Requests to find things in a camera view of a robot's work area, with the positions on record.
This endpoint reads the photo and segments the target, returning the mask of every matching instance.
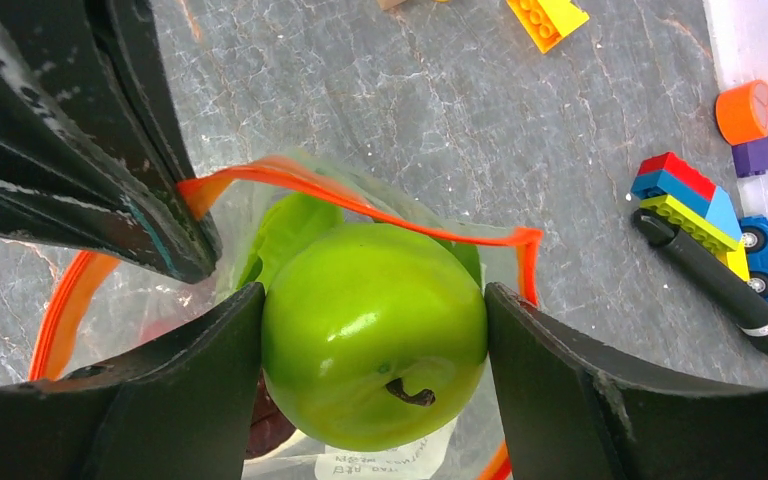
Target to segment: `handwritten label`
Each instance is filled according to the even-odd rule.
[[[325,447],[316,457],[317,480],[420,480],[431,478],[446,456],[457,419],[415,442],[383,452],[361,453]]]

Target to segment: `orange round lego piece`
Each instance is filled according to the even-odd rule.
[[[550,38],[553,33],[555,33],[555,30],[545,23],[543,25],[540,25],[540,28],[538,30],[540,32],[540,38]]]
[[[715,108],[720,133],[730,145],[748,143],[768,135],[768,85],[755,80],[717,97]]]
[[[540,25],[543,23],[543,12],[537,9],[531,10],[531,13],[528,15],[528,19],[531,20],[531,23]]]

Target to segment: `green apple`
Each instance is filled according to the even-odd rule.
[[[275,275],[262,348],[267,390],[299,430],[380,451],[463,409],[484,371],[487,313],[480,286],[434,239],[343,224]]]

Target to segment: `plastic bag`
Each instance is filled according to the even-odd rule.
[[[100,253],[80,252],[47,308],[30,379],[58,378],[67,369],[127,351],[227,298],[237,288],[265,212],[290,190],[353,212],[350,221],[371,217],[453,242],[454,248],[461,243],[479,245],[483,280],[505,283],[537,303],[534,274],[542,236],[539,230],[443,219],[385,182],[294,151],[179,184],[196,218],[210,211],[222,240],[216,271],[197,285],[183,284]],[[318,480],[346,476],[505,478],[510,465],[504,444],[498,447],[502,441],[488,367],[458,418],[417,442],[386,452],[359,454],[327,447],[296,432],[275,451],[247,461],[243,478],[274,478],[279,470],[281,478]]]

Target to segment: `red lego brick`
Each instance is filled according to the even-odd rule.
[[[645,175],[657,170],[666,170],[670,172],[680,182],[704,197],[705,200],[710,201],[714,198],[714,191],[717,189],[714,182],[709,180],[705,175],[699,173],[695,168],[688,165],[687,162],[679,158],[678,155],[673,152],[667,152],[663,155],[644,160],[643,163],[640,164],[640,169],[637,171],[637,175]]]

